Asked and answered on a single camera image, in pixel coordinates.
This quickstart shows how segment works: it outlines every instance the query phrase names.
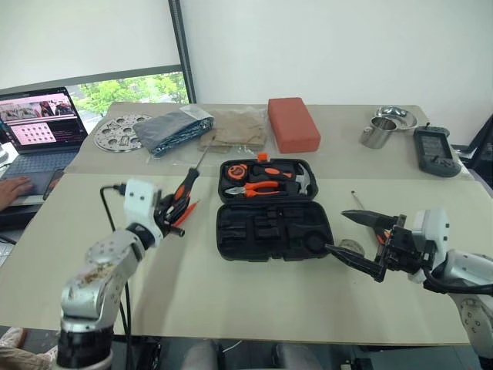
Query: black remote controller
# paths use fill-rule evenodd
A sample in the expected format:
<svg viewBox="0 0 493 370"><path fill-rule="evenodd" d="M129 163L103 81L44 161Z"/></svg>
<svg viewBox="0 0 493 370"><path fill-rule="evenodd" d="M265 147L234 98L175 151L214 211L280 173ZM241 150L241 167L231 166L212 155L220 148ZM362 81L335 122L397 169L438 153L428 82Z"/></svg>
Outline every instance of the black remote controller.
<svg viewBox="0 0 493 370"><path fill-rule="evenodd" d="M422 126L414 130L414 144L418 152L419 168L440 177L453 177L461 172L461 165L454 161L443 127Z"/></svg>

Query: red sponge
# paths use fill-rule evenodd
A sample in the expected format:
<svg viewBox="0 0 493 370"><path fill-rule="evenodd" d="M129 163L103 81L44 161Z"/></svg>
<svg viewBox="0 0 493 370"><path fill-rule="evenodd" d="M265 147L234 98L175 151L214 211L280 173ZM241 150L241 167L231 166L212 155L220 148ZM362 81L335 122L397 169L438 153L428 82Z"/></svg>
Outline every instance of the red sponge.
<svg viewBox="0 0 493 370"><path fill-rule="evenodd" d="M318 149L320 133L301 98L269 99L269 119L281 153Z"/></svg>

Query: screen display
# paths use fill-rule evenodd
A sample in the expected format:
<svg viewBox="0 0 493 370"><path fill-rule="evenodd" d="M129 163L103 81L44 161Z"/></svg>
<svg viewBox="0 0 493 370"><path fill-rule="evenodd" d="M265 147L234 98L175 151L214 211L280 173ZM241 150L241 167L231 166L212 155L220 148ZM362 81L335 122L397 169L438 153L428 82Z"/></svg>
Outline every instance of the screen display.
<svg viewBox="0 0 493 370"><path fill-rule="evenodd" d="M87 137L63 88L0 97L0 127L17 150L80 145Z"/></svg>
<svg viewBox="0 0 493 370"><path fill-rule="evenodd" d="M445 151L444 144L439 136L422 136L423 151L425 156L439 156L440 158L450 158Z"/></svg>

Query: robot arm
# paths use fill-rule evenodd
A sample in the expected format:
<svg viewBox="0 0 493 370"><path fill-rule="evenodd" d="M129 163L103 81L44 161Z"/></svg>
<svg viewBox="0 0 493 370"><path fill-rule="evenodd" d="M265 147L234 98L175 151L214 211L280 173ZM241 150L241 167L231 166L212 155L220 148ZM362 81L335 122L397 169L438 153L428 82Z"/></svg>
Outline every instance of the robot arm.
<svg viewBox="0 0 493 370"><path fill-rule="evenodd" d="M159 246L171 226L168 210L173 195L161 199L152 184L129 180L125 186L128 227L94 244L85 263L62 292L59 354L54 368L111 367L111 344L120 296L146 250Z"/></svg>
<svg viewBox="0 0 493 370"><path fill-rule="evenodd" d="M341 247L327 245L332 254L376 281L387 269L405 271L414 283L448 294L457 305L461 322L483 368L493 366L493 260L448 250L450 224L444 210L418 213L412 230L404 229L406 217L389 217L365 210L343 215L369 227L383 227L390 237L374 261Z"/></svg>

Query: person's hand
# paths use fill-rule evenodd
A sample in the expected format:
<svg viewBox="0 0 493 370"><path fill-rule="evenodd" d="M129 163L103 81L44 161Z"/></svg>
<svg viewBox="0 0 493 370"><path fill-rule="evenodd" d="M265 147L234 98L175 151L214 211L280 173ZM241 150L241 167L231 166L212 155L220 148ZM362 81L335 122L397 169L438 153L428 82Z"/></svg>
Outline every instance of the person's hand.
<svg viewBox="0 0 493 370"><path fill-rule="evenodd" d="M28 177L16 177L0 181L0 210L4 210L17 199L19 195L32 188Z"/></svg>

